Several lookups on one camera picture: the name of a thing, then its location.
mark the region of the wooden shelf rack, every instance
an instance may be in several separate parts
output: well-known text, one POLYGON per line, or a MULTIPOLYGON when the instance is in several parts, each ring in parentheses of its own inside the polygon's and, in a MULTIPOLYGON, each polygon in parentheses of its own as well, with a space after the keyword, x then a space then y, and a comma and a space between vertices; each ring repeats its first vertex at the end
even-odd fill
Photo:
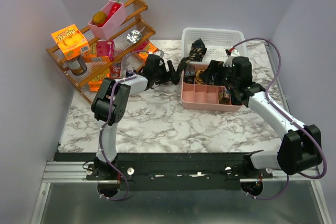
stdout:
MULTIPOLYGON (((153 27, 148 25, 141 17, 141 13, 148 9, 148 5, 145 1, 128 0, 124 4, 129 15, 120 26, 119 31, 110 38, 110 40, 114 41, 116 46, 114 55, 115 61, 121 59, 139 44, 145 40, 149 40, 149 38, 155 34, 153 27), (136 44, 130 45, 126 40, 127 34, 134 29, 141 30, 143 27, 146 27, 141 33, 143 37, 136 44)), ((89 26, 82 28, 80 31, 84 34, 90 45, 99 40, 99 38, 93 36, 89 26)), ((48 48, 47 52, 69 80, 71 85, 91 104, 95 94, 89 92, 88 82, 110 67, 113 62, 86 63, 88 66, 87 71, 81 76, 75 76, 66 66, 67 59, 57 45, 48 48)))

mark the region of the cable clip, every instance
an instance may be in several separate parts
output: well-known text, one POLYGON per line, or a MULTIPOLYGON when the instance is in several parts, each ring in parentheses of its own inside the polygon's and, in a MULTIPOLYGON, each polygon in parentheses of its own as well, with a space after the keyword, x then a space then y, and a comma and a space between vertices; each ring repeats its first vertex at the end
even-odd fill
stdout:
POLYGON ((290 125, 293 125, 293 123, 296 123, 296 120, 292 120, 289 122, 290 125))

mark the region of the pink container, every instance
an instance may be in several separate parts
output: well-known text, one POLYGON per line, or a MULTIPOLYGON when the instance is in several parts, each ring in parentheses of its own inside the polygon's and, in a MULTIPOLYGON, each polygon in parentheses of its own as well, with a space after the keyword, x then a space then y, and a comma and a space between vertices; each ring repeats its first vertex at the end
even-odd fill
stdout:
MULTIPOLYGON (((205 70, 208 63, 190 62, 196 71, 205 70)), ((185 109, 192 110, 212 110, 237 112, 242 106, 220 104, 218 99, 218 87, 213 85, 188 84, 183 82, 184 71, 182 73, 181 100, 185 109)))
MULTIPOLYGON (((116 1, 110 0, 104 8, 101 10, 102 12, 105 12, 107 16, 109 16, 112 5, 116 3, 116 1)), ((127 18, 127 13, 125 9, 124 3, 121 3, 120 8, 116 11, 115 14, 103 25, 102 27, 98 27, 92 23, 92 20, 88 23, 93 35, 100 39, 108 40, 110 37, 112 37, 114 34, 116 34, 119 30, 119 27, 124 22, 124 20, 127 18)))

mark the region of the orange box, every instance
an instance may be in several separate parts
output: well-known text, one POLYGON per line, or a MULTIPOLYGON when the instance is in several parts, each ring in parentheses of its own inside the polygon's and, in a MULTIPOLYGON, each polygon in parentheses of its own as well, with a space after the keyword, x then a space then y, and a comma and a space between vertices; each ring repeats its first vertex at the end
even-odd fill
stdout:
POLYGON ((56 31, 51 36, 67 60, 72 60, 90 49, 88 41, 75 24, 56 31))
POLYGON ((114 58, 113 40, 98 41, 90 46, 90 50, 83 54, 86 63, 91 62, 113 62, 114 58))
MULTIPOLYGON (((145 45, 144 45, 144 43, 141 44, 140 46, 135 48, 134 51, 138 51, 138 50, 144 50, 144 51, 154 53, 154 52, 158 51, 159 49, 156 46, 154 46, 152 43, 146 41, 145 45)), ((135 54, 135 55, 143 62, 146 62, 146 60, 148 58, 148 54, 146 52, 140 52, 140 53, 135 54)))
POLYGON ((106 77, 111 79, 120 79, 121 61, 122 59, 114 62, 109 68, 105 69, 102 73, 89 81, 90 91, 97 92, 103 82, 103 79, 106 77))
POLYGON ((110 77, 110 68, 105 69, 102 73, 89 81, 90 91, 97 92, 103 82, 103 79, 106 77, 110 77))

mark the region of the white plastic basket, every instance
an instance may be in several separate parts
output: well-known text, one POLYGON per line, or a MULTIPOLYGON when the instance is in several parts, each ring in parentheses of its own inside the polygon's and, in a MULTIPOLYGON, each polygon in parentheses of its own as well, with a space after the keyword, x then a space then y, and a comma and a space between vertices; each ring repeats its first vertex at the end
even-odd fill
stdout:
MULTIPOLYGON (((241 31, 224 30, 224 29, 207 29, 188 27, 183 30, 181 54, 182 57, 189 55, 191 44, 199 38, 207 48, 206 54, 202 62, 210 62, 211 60, 225 61, 227 59, 225 49, 230 48, 235 43, 244 40, 241 31)), ((242 44, 236 48, 240 56, 247 56, 246 45, 242 44)))

